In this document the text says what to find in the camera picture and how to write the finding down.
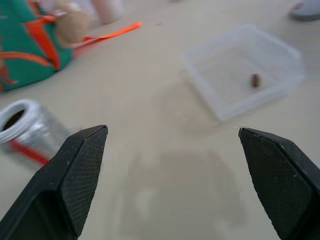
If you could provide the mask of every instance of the white can rim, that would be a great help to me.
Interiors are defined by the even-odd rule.
[[[7,121],[16,113],[24,110],[23,115],[8,129],[2,131]],[[0,144],[7,143],[24,133],[39,115],[40,105],[31,99],[11,103],[0,111]]]

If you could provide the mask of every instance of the silver can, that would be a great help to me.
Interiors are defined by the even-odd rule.
[[[16,101],[0,112],[0,144],[12,151],[9,142],[41,153],[50,160],[69,131],[43,106],[31,99]]]

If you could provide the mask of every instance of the beige tabletop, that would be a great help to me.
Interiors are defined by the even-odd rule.
[[[238,127],[294,141],[320,166],[320,22],[288,19],[294,0],[132,0],[53,77],[0,95],[24,98],[69,128],[106,124],[101,179],[81,240],[278,240],[253,188]],[[290,94],[225,123],[197,97],[180,54],[252,23],[301,51],[306,79]],[[0,217],[34,169],[1,154]]]

